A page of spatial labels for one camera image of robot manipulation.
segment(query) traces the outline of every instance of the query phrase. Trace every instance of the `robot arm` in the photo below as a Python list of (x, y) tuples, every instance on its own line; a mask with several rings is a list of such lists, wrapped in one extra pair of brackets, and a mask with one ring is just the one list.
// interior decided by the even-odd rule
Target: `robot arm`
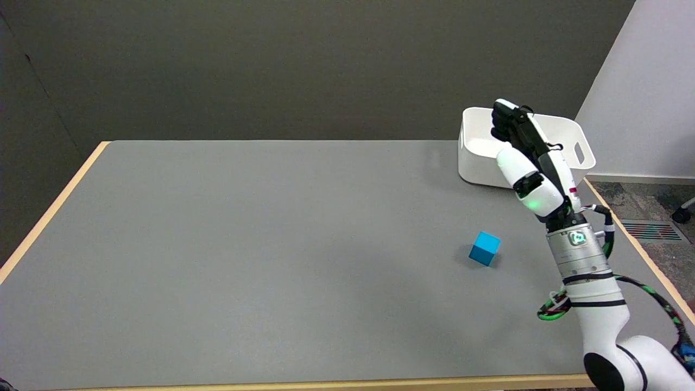
[[(562, 146), (550, 144), (526, 106), (498, 99), (492, 118), (492, 135), (509, 143), (497, 156), (498, 166), (516, 197), (546, 225), (566, 297), (579, 318), (591, 381), (599, 390), (695, 390), (690, 373), (659, 342), (644, 336), (616, 342), (630, 312), (607, 253), (582, 214), (586, 208)], [(611, 227), (607, 222), (607, 239)]]

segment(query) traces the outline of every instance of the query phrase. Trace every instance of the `blue cube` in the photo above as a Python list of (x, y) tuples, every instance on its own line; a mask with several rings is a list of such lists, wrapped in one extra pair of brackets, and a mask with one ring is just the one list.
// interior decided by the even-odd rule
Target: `blue cube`
[(495, 256), (495, 253), (497, 253), (499, 247), (499, 239), (486, 232), (481, 232), (478, 234), (478, 238), (475, 240), (468, 257), (485, 266), (490, 266), (492, 258)]

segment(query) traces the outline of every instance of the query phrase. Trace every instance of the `metal cylinder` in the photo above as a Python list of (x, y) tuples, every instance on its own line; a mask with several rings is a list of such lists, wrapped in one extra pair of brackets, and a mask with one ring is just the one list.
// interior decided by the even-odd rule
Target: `metal cylinder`
[(591, 224), (550, 232), (546, 235), (562, 278), (610, 270)]

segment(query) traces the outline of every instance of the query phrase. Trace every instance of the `wooden table edge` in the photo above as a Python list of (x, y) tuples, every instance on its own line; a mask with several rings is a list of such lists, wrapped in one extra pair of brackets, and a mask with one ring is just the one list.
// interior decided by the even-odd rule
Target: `wooden table edge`
[[(41, 219), (34, 225), (29, 234), (24, 238), (17, 249), (8, 258), (7, 262), (0, 268), (0, 284), (9, 276), (10, 272), (17, 266), (27, 250), (38, 238), (41, 231), (51, 221), (56, 212), (63, 206), (70, 193), (77, 187), (92, 164), (99, 158), (110, 141), (102, 141), (87, 158), (85, 163), (77, 170), (67, 186), (60, 192), (48, 210), (41, 216)], [(608, 206), (606, 201), (596, 191), (586, 178), (584, 181), (589, 189), (598, 198), (601, 204)], [(676, 301), (683, 313), (695, 324), (695, 314), (690, 310), (686, 301), (678, 293), (673, 283), (656, 266), (654, 261), (647, 255), (639, 242), (632, 237), (625, 229), (625, 226), (618, 218), (615, 223), (625, 233), (635, 250), (641, 255), (647, 266), (657, 276), (659, 281), (666, 287), (673, 299)], [(284, 391), (284, 390), (312, 390), (312, 391), (348, 391), (355, 388), (370, 388), (373, 391), (482, 391), (482, 390), (523, 390), (541, 388), (582, 388), (591, 387), (591, 381), (586, 374), (567, 374), (567, 375), (519, 375), (519, 376), (478, 376), (464, 378), (426, 378), (426, 379), (407, 379), (407, 380), (383, 380), (383, 381), (341, 381), (341, 382), (315, 382), (315, 383), (265, 383), (265, 384), (226, 384), (226, 385), (169, 385), (154, 387), (125, 387), (125, 388), (90, 388), (90, 391)]]

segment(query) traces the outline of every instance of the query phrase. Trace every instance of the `floor vent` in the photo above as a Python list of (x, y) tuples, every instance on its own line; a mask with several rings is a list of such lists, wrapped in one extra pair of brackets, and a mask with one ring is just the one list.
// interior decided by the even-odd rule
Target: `floor vent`
[(688, 239), (671, 221), (621, 220), (625, 229), (644, 243), (688, 243)]

